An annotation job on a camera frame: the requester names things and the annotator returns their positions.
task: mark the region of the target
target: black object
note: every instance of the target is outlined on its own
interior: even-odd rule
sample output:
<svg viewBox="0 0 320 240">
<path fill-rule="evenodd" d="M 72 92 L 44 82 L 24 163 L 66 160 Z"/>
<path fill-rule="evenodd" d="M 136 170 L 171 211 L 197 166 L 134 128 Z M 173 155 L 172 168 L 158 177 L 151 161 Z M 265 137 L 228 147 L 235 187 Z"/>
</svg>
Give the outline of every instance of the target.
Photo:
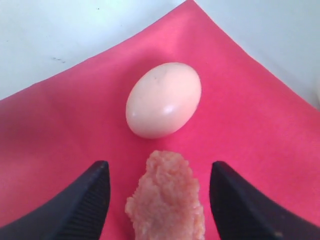
<svg viewBox="0 0 320 240">
<path fill-rule="evenodd" d="M 109 165 L 97 161 L 50 201 L 0 228 L 0 240 L 98 240 L 109 203 Z"/>
<path fill-rule="evenodd" d="M 210 178 L 211 212 L 222 240 L 320 240 L 320 228 L 270 200 L 227 163 Z"/>
</svg>

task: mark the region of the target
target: eggshell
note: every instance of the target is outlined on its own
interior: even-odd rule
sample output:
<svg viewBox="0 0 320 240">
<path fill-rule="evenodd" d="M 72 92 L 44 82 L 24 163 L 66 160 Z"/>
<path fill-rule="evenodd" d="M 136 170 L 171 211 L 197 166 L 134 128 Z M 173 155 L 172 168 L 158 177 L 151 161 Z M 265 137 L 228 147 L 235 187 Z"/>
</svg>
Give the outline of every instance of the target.
<svg viewBox="0 0 320 240">
<path fill-rule="evenodd" d="M 195 113 L 201 82 L 189 65 L 169 62 L 148 71 L 133 87 L 126 121 L 138 136 L 156 139 L 176 132 Z"/>
</svg>

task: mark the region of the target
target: ridged black surface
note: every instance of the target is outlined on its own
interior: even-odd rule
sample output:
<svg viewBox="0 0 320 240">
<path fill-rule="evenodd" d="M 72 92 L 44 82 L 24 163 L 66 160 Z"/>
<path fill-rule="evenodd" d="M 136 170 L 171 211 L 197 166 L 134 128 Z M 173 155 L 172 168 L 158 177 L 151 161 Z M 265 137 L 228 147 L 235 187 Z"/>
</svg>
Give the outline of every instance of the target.
<svg viewBox="0 0 320 240">
<path fill-rule="evenodd" d="M 211 211 L 222 240 L 320 240 L 320 228 L 263 195 L 225 162 L 212 165 Z"/>
<path fill-rule="evenodd" d="M 0 240 L 98 240 L 109 203 L 109 165 L 97 161 L 53 199 L 0 228 Z"/>
</svg>

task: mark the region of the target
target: raw meat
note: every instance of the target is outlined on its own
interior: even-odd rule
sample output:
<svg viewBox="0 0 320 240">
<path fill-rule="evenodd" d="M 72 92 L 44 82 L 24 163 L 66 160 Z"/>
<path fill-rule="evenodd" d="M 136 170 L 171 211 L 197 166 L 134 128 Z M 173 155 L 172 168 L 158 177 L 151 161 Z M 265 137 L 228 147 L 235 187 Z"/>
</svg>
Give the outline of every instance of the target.
<svg viewBox="0 0 320 240">
<path fill-rule="evenodd" d="M 204 240 L 199 188 L 188 161 L 180 154 L 154 151 L 125 205 L 135 240 Z"/>
</svg>

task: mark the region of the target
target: white background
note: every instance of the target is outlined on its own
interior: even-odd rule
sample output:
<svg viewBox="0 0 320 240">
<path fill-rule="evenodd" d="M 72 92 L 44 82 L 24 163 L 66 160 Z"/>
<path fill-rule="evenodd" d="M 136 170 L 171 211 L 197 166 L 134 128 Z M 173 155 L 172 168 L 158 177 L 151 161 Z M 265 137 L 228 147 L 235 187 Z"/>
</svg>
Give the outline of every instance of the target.
<svg viewBox="0 0 320 240">
<path fill-rule="evenodd" d="M 0 99 L 142 31 L 183 0 L 0 0 Z M 320 1 L 196 0 L 274 75 L 319 107 Z"/>
</svg>

